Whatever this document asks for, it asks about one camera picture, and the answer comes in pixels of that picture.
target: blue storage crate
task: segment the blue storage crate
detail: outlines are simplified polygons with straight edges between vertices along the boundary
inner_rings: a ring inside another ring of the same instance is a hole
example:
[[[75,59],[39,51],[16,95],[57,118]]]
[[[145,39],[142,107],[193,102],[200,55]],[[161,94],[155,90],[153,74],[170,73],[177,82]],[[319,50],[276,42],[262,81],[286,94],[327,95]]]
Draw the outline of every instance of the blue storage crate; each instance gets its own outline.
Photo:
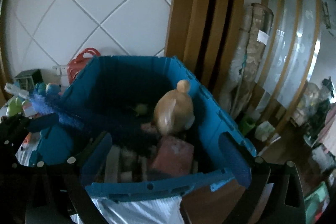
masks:
[[[201,172],[151,182],[92,183],[85,187],[89,195],[118,201],[135,201],[183,195],[206,185],[212,185],[212,189],[216,189],[234,179],[219,149],[218,140],[223,132],[229,132],[237,143],[256,156],[255,148],[241,135],[236,123],[221,110],[210,92],[175,57],[94,57],[66,90],[62,100],[75,107],[106,114],[112,106],[137,103],[155,105],[167,91],[175,89],[177,82],[182,79],[190,81],[189,94],[193,99],[195,115],[195,122],[188,133],[187,141],[195,147],[194,157],[199,162]],[[53,128],[49,134],[56,134],[54,131]],[[76,143],[73,142],[71,148],[70,142],[66,143],[63,148],[68,151],[60,153],[61,157],[56,163],[65,162],[69,155],[74,155]],[[246,185],[250,180],[251,177],[247,174]]]

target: wooden floor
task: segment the wooden floor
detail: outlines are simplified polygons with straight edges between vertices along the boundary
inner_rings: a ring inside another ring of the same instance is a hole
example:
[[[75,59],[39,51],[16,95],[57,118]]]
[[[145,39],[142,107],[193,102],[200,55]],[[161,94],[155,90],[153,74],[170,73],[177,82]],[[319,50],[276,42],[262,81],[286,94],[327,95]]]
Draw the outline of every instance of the wooden floor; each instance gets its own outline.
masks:
[[[257,150],[262,149],[263,145],[255,139],[253,143]],[[305,144],[302,134],[290,124],[285,128],[282,138],[266,150],[263,158],[276,164],[293,161],[299,172],[304,195],[325,179],[325,176],[319,174],[318,166],[311,161],[311,149]],[[182,203],[192,224],[220,224],[229,215],[244,190],[236,181],[231,181],[213,193],[209,187],[196,190],[185,196]]]

